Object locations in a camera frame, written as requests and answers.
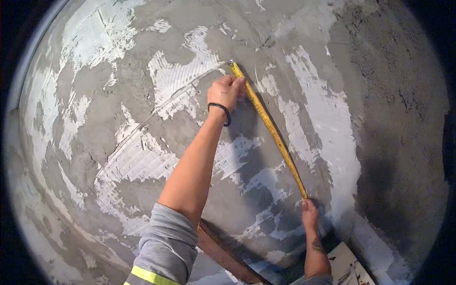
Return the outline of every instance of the yellow tape measure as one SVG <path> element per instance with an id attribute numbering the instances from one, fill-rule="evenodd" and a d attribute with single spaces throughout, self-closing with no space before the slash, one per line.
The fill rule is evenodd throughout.
<path id="1" fill-rule="evenodd" d="M 229 68 L 231 69 L 231 72 L 238 77 L 244 77 L 242 71 L 239 69 L 239 66 L 234 62 L 234 60 L 230 60 L 229 62 Z M 255 92 L 252 89 L 252 86 L 250 86 L 250 83 L 246 80 L 245 81 L 245 93 L 249 97 L 250 101 L 252 102 L 253 106 L 257 110 L 259 116 L 263 120 L 264 124 L 266 125 L 266 128 L 268 128 L 268 131 L 271 133 L 272 138 L 275 141 L 275 144 L 280 150 L 280 153 L 282 154 L 282 157 L 285 160 L 285 163 L 287 164 L 288 168 L 291 171 L 291 174 L 293 175 L 294 179 L 296 180 L 296 183 L 298 184 L 299 191 L 301 192 L 301 195 L 304 199 L 307 199 L 307 193 L 306 189 L 304 188 L 304 185 L 302 184 L 301 178 L 299 177 L 299 173 L 296 170 L 295 164 L 291 160 L 290 154 L 288 153 L 287 149 L 285 148 L 285 145 L 282 141 L 282 139 L 279 136 L 279 133 L 277 132 L 276 128 L 274 127 L 274 124 L 271 121 L 271 118 L 268 116 L 268 113 L 264 109 L 263 105 L 261 104 L 260 100 L 258 99 L 258 96 L 255 94 Z"/>

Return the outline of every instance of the concrete wall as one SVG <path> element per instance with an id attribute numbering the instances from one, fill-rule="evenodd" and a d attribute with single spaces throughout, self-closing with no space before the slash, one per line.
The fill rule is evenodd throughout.
<path id="1" fill-rule="evenodd" d="M 410 280 L 448 195 L 438 159 L 448 102 L 429 96 L 445 85 L 413 17 L 374 1 L 70 1 L 35 53 L 12 127 L 18 219 L 26 236 L 41 237 L 29 241 L 41 266 L 65 283 L 126 277 L 154 202 L 206 117 L 206 89 L 231 58 L 318 202 L 322 235 L 334 229 L 379 283 Z M 381 130 L 397 135 L 385 140 Z M 369 160 L 397 153 L 393 170 Z M 387 195 L 369 178 L 379 173 Z M 397 183 L 418 177 L 406 191 Z M 420 199 L 429 191 L 439 194 L 432 212 Z M 381 219 L 407 197 L 414 203 L 395 228 L 408 228 L 395 232 Z M 267 129 L 239 102 L 203 218 L 260 274 L 287 284 L 302 275 L 300 200 Z M 429 220 L 428 237 L 416 238 Z M 211 268 L 200 279 L 220 273 Z"/>

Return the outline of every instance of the gray sleeve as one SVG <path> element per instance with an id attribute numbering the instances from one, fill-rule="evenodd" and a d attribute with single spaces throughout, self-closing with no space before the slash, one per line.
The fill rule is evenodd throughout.
<path id="1" fill-rule="evenodd" d="M 198 254 L 197 242 L 196 230 L 188 218 L 156 203 L 134 265 L 185 284 Z"/>
<path id="2" fill-rule="evenodd" d="M 302 276 L 290 285 L 332 285 L 332 276 L 329 274 L 320 274 L 309 279 Z"/>

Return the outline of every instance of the forearm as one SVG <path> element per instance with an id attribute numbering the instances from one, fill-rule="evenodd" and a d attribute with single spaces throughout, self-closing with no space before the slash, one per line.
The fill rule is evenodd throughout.
<path id="1" fill-rule="evenodd" d="M 218 140 L 226 119 L 211 109 L 193 142 L 169 177 L 158 202 L 186 216 L 196 228 L 206 204 Z"/>
<path id="2" fill-rule="evenodd" d="M 331 265 L 329 264 L 320 239 L 316 233 L 316 229 L 306 229 L 307 252 L 306 262 L 304 265 L 304 273 L 306 278 L 310 278 L 319 274 L 331 274 Z"/>

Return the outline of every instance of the black bracelet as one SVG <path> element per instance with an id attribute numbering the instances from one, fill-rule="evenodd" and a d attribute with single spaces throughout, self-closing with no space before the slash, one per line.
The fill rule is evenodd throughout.
<path id="1" fill-rule="evenodd" d="M 225 106 L 223 106 L 221 104 L 218 104 L 218 103 L 209 103 L 209 104 L 207 104 L 207 111 L 208 112 L 209 112 L 209 107 L 211 107 L 211 106 L 217 106 L 217 107 L 223 109 L 223 111 L 225 111 L 225 114 L 227 115 L 228 122 L 226 124 L 224 124 L 223 126 L 224 127 L 228 127 L 231 124 L 231 115 L 229 114 L 228 109 Z"/>

